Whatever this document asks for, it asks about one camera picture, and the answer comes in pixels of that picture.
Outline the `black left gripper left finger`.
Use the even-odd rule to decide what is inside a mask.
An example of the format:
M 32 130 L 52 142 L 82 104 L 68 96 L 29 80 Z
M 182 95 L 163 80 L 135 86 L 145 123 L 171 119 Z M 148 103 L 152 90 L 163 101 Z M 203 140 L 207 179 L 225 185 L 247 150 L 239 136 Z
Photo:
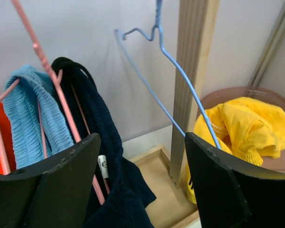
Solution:
M 33 165 L 0 175 L 0 228 L 80 228 L 100 149 L 96 133 Z

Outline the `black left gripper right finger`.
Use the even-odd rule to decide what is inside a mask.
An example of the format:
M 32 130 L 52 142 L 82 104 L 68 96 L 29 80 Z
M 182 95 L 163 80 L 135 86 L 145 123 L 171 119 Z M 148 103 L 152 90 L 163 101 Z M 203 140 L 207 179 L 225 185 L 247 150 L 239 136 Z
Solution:
M 204 228 L 285 228 L 285 173 L 228 154 L 193 133 L 186 155 Z

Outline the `navy blue shorts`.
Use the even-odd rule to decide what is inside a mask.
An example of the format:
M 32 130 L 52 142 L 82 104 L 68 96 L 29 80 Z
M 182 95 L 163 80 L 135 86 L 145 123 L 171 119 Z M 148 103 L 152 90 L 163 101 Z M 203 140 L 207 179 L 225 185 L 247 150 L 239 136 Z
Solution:
M 91 190 L 83 226 L 85 228 L 151 228 L 146 207 L 156 196 L 146 184 L 140 169 L 123 157 L 122 140 L 109 109 L 97 91 L 88 70 L 81 64 L 58 57 L 52 69 L 63 71 L 61 87 L 81 138 L 98 133 L 99 153 L 106 156 L 110 192 L 99 204 Z

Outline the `pink hanger of navy shorts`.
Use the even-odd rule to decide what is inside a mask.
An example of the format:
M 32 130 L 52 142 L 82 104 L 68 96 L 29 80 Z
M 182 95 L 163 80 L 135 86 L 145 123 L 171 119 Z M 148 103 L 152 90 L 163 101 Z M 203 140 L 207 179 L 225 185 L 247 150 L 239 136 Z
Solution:
M 32 43 L 33 43 L 33 49 L 35 51 L 35 54 L 37 55 L 37 57 L 39 58 L 44 70 L 46 71 L 46 73 L 50 76 L 51 78 L 51 81 L 56 89 L 56 92 L 57 92 L 57 95 L 59 97 L 59 100 L 62 104 L 62 108 L 64 110 L 64 113 L 66 115 L 66 119 L 68 121 L 68 124 L 71 128 L 71 132 L 72 132 L 72 135 L 74 137 L 74 140 L 76 143 L 80 142 L 81 141 L 81 137 L 80 137 L 80 134 L 79 134 L 79 131 L 77 129 L 77 126 L 75 124 L 75 121 L 74 121 L 74 118 L 71 114 L 71 111 L 69 109 L 69 105 L 67 104 L 67 100 L 65 98 L 65 95 L 63 93 L 63 90 L 60 86 L 60 81 L 61 81 L 61 78 L 62 78 L 62 72 L 59 73 L 59 76 L 57 76 L 57 74 L 55 73 L 55 71 L 52 69 L 51 65 L 49 64 L 48 62 L 48 59 L 39 43 L 39 40 L 29 22 L 29 19 L 27 18 L 24 10 L 23 10 L 23 7 L 21 5 L 21 3 L 18 1 L 18 0 L 12 0 L 11 1 L 16 12 L 18 13 L 25 29 L 27 30 L 29 36 L 30 36 L 30 39 L 32 40 Z

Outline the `blue wire hanger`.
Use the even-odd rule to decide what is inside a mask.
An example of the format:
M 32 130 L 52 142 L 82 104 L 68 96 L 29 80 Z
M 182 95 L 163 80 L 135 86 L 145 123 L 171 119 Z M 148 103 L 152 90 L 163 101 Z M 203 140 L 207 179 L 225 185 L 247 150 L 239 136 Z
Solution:
M 131 66 L 134 68 L 136 74 L 138 75 L 138 77 L 140 78 L 140 80 L 143 82 L 143 84 L 145 85 L 145 87 L 148 89 L 148 91 L 150 92 L 150 94 L 153 96 L 153 98 L 156 100 L 156 102 L 158 103 L 158 105 L 161 107 L 161 109 L 165 112 L 165 114 L 167 115 L 167 117 L 171 120 L 171 122 L 173 123 L 173 125 L 178 129 L 178 131 L 181 133 L 182 136 L 185 136 L 185 132 L 182 130 L 182 128 L 177 124 L 177 122 L 173 119 L 172 115 L 168 112 L 168 110 L 164 107 L 164 105 L 162 104 L 162 102 L 160 101 L 160 99 L 158 98 L 158 96 L 155 94 L 155 92 L 151 89 L 150 84 L 147 82 L 147 80 L 142 76 L 141 72 L 139 71 L 138 67 L 136 66 L 136 64 L 134 63 L 133 59 L 131 58 L 131 56 L 129 55 L 129 53 L 127 52 L 125 46 L 123 45 L 123 41 L 126 40 L 127 36 L 138 32 L 140 33 L 147 41 L 149 42 L 153 42 L 155 39 L 155 31 L 158 31 L 158 35 L 159 35 L 159 48 L 160 51 L 162 52 L 162 54 L 175 66 L 176 70 L 181 74 L 182 78 L 185 80 L 187 86 L 190 89 L 190 92 L 193 95 L 193 98 L 198 106 L 198 108 L 201 111 L 202 117 L 204 118 L 204 121 L 206 123 L 206 126 L 209 130 L 209 133 L 216 145 L 216 147 L 218 149 L 221 148 L 220 143 L 217 139 L 217 136 L 215 134 L 215 131 L 213 129 L 213 125 L 211 120 L 209 119 L 208 115 L 205 112 L 205 109 L 203 107 L 203 105 L 201 104 L 201 101 L 197 95 L 197 92 L 194 88 L 194 86 L 192 85 L 191 81 L 189 80 L 189 77 L 187 76 L 187 74 L 185 73 L 185 71 L 182 69 L 182 67 L 179 65 L 179 63 L 166 51 L 165 47 L 164 47 L 164 42 L 163 42 L 163 29 L 162 29 L 162 0 L 156 0 L 156 8 L 155 8 L 155 21 L 154 21 L 154 25 L 151 29 L 151 34 L 148 35 L 145 31 L 143 31 L 141 28 L 133 28 L 125 33 L 123 33 L 121 30 L 119 29 L 115 29 L 114 30 L 114 36 L 115 39 L 117 41 L 118 46 L 121 48 L 121 50 L 123 51 L 125 57 L 127 58 L 127 60 L 129 61 L 129 63 L 131 64 Z

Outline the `pink hanger of blue shorts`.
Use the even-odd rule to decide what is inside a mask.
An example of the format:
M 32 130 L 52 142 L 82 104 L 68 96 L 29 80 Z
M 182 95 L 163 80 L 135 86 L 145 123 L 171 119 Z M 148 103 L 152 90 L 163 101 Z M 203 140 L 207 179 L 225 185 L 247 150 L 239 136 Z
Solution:
M 0 95 L 0 102 L 2 102 L 2 100 L 17 86 L 19 82 L 20 82 L 20 79 L 19 78 L 16 79 L 11 84 L 11 86 Z M 43 155 L 44 155 L 44 158 L 46 159 L 48 157 L 47 144 L 46 144 L 46 137 L 45 137 L 45 132 L 44 132 L 43 123 L 42 123 L 41 107 L 40 107 L 39 100 L 37 100 L 37 104 L 38 104 L 38 116 L 39 116 L 40 130 L 41 130 L 41 138 L 42 138 L 42 143 L 43 143 Z M 10 174 L 11 173 L 10 164 L 9 164 L 8 157 L 6 154 L 1 130 L 0 130 L 0 162 L 1 162 L 2 170 L 3 170 L 3 174 L 4 175 Z

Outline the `orange shorts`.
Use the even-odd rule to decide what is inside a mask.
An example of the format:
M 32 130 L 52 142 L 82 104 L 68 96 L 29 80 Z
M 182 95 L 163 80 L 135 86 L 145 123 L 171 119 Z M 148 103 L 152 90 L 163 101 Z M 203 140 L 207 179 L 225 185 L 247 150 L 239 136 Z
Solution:
M 4 148 L 7 160 L 9 162 L 10 171 L 16 170 L 16 161 L 12 144 L 11 125 L 0 102 L 0 152 Z M 4 174 L 3 166 L 0 159 L 0 175 Z

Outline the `light blue shorts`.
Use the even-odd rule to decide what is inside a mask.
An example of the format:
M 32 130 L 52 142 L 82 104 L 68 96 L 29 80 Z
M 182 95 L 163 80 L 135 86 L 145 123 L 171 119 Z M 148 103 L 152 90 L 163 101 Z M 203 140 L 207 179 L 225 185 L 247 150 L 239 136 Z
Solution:
M 19 79 L 3 100 L 11 125 L 16 167 L 21 169 L 74 145 L 66 119 L 54 98 L 48 74 L 25 65 L 11 73 L 5 87 Z

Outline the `wooden clothes rack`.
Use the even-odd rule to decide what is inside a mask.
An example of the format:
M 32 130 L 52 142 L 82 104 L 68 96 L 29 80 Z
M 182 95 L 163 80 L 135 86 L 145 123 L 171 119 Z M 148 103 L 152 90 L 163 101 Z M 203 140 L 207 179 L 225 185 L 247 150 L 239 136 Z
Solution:
M 179 8 L 176 59 L 200 94 L 206 75 L 209 53 L 220 2 L 182 0 Z M 198 106 L 180 73 L 175 74 L 173 117 L 185 131 L 191 131 Z M 158 145 L 132 161 L 157 195 L 146 211 L 156 228 L 184 228 L 199 217 L 197 207 L 183 190 L 186 166 L 184 138 L 171 131 L 171 150 Z

